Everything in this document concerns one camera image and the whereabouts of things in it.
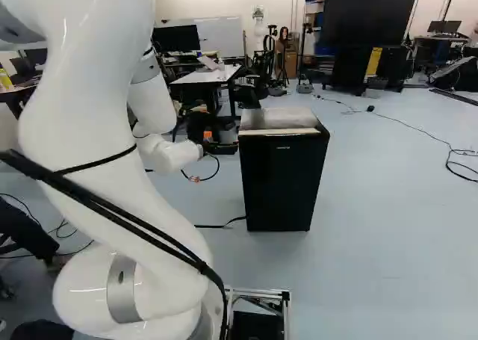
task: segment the yellow object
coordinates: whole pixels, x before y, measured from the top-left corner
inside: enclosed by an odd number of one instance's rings
[[[0,84],[3,85],[7,90],[13,89],[12,81],[8,77],[7,71],[0,68]]]
[[[370,54],[370,60],[368,61],[367,72],[365,75],[367,77],[375,76],[376,69],[379,67],[380,57],[382,56],[382,48],[374,47],[372,53]]]

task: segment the black box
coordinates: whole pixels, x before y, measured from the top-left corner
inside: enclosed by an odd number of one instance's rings
[[[249,231],[310,230],[329,139],[307,108],[243,110],[239,151]]]

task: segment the whiteboard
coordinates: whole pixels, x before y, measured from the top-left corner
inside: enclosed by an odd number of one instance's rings
[[[243,27],[240,16],[204,19],[171,19],[156,22],[156,28],[196,25],[201,51],[219,51],[222,58],[243,58]]]

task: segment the office chair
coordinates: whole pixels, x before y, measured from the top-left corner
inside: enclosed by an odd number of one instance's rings
[[[21,84],[37,75],[35,68],[24,58],[12,58],[10,62],[16,70],[16,74],[10,77],[13,84]]]
[[[266,35],[264,51],[254,52],[252,66],[244,68],[238,75],[240,81],[236,83],[234,94],[235,102],[242,108],[260,108],[259,100],[269,96],[269,86],[272,80],[275,57],[274,39]]]

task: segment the cable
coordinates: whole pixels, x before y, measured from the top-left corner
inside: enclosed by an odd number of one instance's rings
[[[75,252],[66,253],[66,254],[55,254],[55,255],[56,256],[74,256],[75,254],[80,253],[82,250],[87,249],[93,242],[94,242],[94,240],[91,241],[90,243],[88,243],[87,245],[85,245],[84,247],[82,247],[80,250],[77,250]],[[19,258],[29,258],[31,256],[34,256],[34,255],[33,254],[26,254],[24,256],[0,256],[0,259],[19,259]]]
[[[112,223],[122,227],[138,238],[150,243],[152,246],[163,250],[165,253],[174,256],[178,260],[198,270],[200,274],[212,281],[221,292],[223,299],[223,318],[220,327],[220,340],[226,340],[227,336],[227,297],[223,281],[220,276],[209,265],[200,259],[193,251],[188,249],[181,242],[151,224],[114,205],[113,203],[97,196],[86,188],[70,181],[63,175],[54,173],[45,167],[30,161],[15,151],[0,152],[0,159],[19,172],[50,185],[57,191],[67,195],[76,202],[84,205],[95,213],[110,220]],[[169,244],[163,243],[156,235]]]
[[[57,256],[74,256],[75,254],[78,254],[80,253],[81,251],[87,249],[91,244],[93,244],[94,240],[91,241],[90,243],[88,243],[87,245],[85,245],[84,247],[82,247],[80,250],[77,250],[75,252],[72,252],[72,253],[66,253],[66,254],[57,254]]]
[[[244,220],[246,219],[247,216],[242,216],[242,217],[237,217],[237,218],[234,218],[234,219],[231,219],[229,222],[227,222],[226,224],[224,224],[223,226],[201,226],[201,225],[195,225],[196,228],[200,228],[200,229],[230,229],[228,228],[227,226],[231,223],[234,223],[234,222],[237,222],[238,220]]]
[[[58,226],[57,228],[53,229],[55,231],[55,236],[58,238],[58,239],[67,239],[69,237],[71,237],[72,235],[74,235],[78,230],[75,229],[73,232],[69,233],[68,235],[60,235],[59,232],[60,232],[60,229],[63,228],[64,226],[68,225],[69,222],[66,221],[66,219],[64,218],[61,223],[60,223],[60,226]]]
[[[147,135],[141,136],[141,137],[137,137],[137,136],[133,135],[133,137],[136,138],[137,140],[141,140],[143,138],[148,137],[149,135],[150,135],[150,133],[148,133]]]
[[[30,218],[33,219],[39,226],[42,226],[41,223],[39,222],[39,220],[33,216],[33,214],[30,211],[30,208],[26,204],[24,204],[24,202],[22,202],[21,200],[19,200],[18,198],[14,197],[14,196],[12,196],[11,194],[0,193],[0,196],[10,197],[10,198],[16,200],[21,205],[23,205],[25,207],[25,209],[27,210],[28,215],[30,216]]]
[[[211,153],[208,153],[207,154],[209,157],[212,157],[216,160],[216,163],[217,163],[217,168],[216,168],[216,171],[213,173],[212,176],[209,176],[209,177],[206,177],[206,178],[199,178],[198,176],[191,176],[189,177],[186,172],[184,172],[183,170],[181,170],[181,173],[182,175],[188,179],[189,181],[191,182],[195,182],[195,183],[199,183],[199,182],[205,182],[205,181],[208,181],[209,179],[213,179],[218,173],[219,173],[219,169],[220,169],[220,162],[219,162],[219,158],[218,157],[215,157],[213,156]]]
[[[341,114],[359,114],[361,112],[361,111],[357,111],[352,106],[349,106],[347,103],[337,101],[336,99],[326,99],[326,98],[323,98],[321,96],[317,96],[317,98],[318,99],[324,99],[324,100],[329,101],[329,102],[335,102],[335,103],[338,103],[339,105],[344,105],[345,107],[347,107],[350,110],[350,111],[341,112]]]
[[[343,102],[340,102],[340,101],[336,101],[336,100],[331,100],[331,99],[325,99],[326,101],[331,101],[331,102],[336,102],[336,103],[339,103],[339,104],[342,104],[342,105],[345,105],[346,107],[352,109],[349,105],[346,105],[345,103]],[[342,114],[356,114],[356,113],[361,113],[363,111],[356,111],[356,110],[353,110],[353,111],[346,111],[346,112],[342,112]],[[448,146],[448,148],[450,149],[449,152],[448,152],[448,157],[447,157],[447,161],[445,162],[445,167],[447,168],[447,170],[449,172],[451,172],[453,175],[455,176],[458,176],[459,178],[461,179],[464,179],[466,181],[469,181],[469,182],[474,182],[474,183],[478,183],[478,178],[477,179],[472,179],[472,178],[469,178],[467,176],[463,176],[462,174],[460,173],[457,173],[456,171],[452,170],[451,168],[451,164],[455,165],[455,166],[459,166],[459,167],[462,167],[462,168],[465,168],[466,170],[469,170],[475,174],[478,175],[478,171],[477,170],[474,170],[473,168],[469,167],[469,166],[466,166],[464,164],[461,164],[459,162],[455,162],[455,161],[451,161],[451,155],[454,153],[456,155],[460,155],[460,156],[465,156],[465,157],[478,157],[478,152],[477,151],[474,151],[473,149],[454,149],[453,146],[451,145],[450,142],[446,142],[445,140],[442,140],[438,137],[436,137],[435,135],[432,135],[431,133],[427,132],[427,131],[424,131],[423,129],[419,129],[417,127],[414,127],[414,126],[410,126],[408,123],[405,123],[403,121],[400,121],[400,120],[397,120],[397,119],[394,119],[394,118],[391,118],[391,117],[388,117],[388,116],[384,116],[383,114],[377,114],[375,112],[365,112],[366,114],[373,114],[375,116],[378,116],[378,117],[381,117],[381,118],[384,118],[384,119],[387,119],[387,120],[390,120],[390,121],[394,121],[394,122],[397,122],[405,127],[408,127],[409,129],[413,129],[415,131],[418,131],[418,132],[421,132],[423,133],[424,135],[427,135],[428,137],[432,138],[433,140],[436,140],[437,142],[440,142],[442,144],[446,144]]]

